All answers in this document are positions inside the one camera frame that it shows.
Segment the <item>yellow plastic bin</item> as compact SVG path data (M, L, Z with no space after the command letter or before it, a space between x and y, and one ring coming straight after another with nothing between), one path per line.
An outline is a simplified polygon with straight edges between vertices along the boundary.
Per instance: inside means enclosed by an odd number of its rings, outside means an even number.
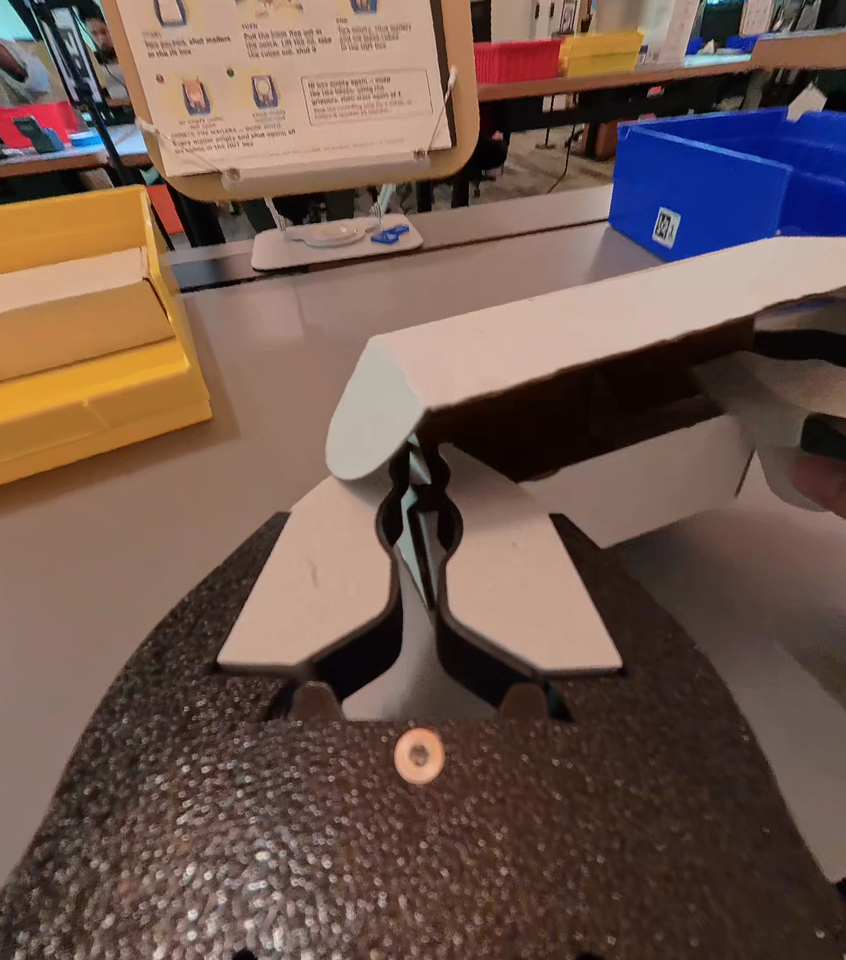
M143 187L0 205L0 273L145 249L172 337L0 382L0 486L212 415L186 312Z

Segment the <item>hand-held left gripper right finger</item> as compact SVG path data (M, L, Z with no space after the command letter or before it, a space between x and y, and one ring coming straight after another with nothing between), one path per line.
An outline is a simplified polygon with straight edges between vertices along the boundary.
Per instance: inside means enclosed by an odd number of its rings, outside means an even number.
M441 666L500 707L512 687L612 676L624 666L597 606L543 504L449 443L449 519L437 584Z

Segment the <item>red plastic basket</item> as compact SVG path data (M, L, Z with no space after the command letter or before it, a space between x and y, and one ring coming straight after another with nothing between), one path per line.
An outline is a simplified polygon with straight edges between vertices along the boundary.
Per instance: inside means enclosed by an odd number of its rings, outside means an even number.
M477 82L505 86L553 79L559 72L561 46L559 37L476 42Z

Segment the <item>printed instruction sheet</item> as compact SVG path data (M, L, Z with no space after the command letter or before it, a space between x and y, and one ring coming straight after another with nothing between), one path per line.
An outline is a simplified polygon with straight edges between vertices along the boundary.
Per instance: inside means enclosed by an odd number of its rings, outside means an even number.
M338 170L454 143L420 1L117 2L165 178Z

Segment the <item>yellow plastic basket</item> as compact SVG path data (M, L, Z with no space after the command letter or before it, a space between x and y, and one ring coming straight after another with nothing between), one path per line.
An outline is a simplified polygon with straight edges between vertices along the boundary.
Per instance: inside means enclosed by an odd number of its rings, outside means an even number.
M642 30L571 34L561 43L558 76L576 78L632 72L639 62L644 39Z

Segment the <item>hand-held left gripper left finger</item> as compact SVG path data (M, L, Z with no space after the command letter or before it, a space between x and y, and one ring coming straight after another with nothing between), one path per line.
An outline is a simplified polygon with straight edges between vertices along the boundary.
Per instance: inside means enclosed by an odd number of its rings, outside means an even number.
M408 461L401 450L363 479L329 476L291 508L220 648L221 670L321 683L343 702L395 664Z

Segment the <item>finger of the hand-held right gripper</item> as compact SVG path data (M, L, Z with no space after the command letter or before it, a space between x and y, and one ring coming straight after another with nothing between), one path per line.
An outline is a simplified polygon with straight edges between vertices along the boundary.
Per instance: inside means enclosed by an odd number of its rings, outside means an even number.
M845 367L729 354L696 366L693 377L759 444L797 445L811 418L846 436Z
M846 369L846 298L825 297L761 313L754 322L753 352Z

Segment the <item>white cardboard mailer box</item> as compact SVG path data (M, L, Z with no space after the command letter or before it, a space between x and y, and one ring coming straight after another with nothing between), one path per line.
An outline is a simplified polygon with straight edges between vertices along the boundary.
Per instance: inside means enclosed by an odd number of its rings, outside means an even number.
M0 273L0 382L171 337L141 246Z
M755 319L846 299L846 236L777 236L372 338L333 413L344 482L401 450L446 497L441 445L628 541L731 498L758 443L693 369L755 354ZM449 501L439 509L449 519Z

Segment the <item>white stand base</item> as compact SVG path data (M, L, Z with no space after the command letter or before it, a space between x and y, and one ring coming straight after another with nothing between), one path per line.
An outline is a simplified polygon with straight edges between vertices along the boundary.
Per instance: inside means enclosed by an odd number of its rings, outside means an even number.
M403 222L409 225L409 232L397 244L382 246L371 242L371 234ZM250 265L257 272L280 272L348 261L392 258L403 253L414 253L423 245L422 235L402 214L385 214L381 219L357 217L261 232L254 239Z

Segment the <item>blue plastic bin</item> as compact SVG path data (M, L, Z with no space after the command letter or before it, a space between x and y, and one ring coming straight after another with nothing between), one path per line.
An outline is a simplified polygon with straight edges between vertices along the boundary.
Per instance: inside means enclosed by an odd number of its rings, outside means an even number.
M846 113L786 107L621 125L609 225L665 261L846 236Z
M750 55L761 33L733 34L724 39L705 39L702 36L694 37L689 41L686 56L741 56Z

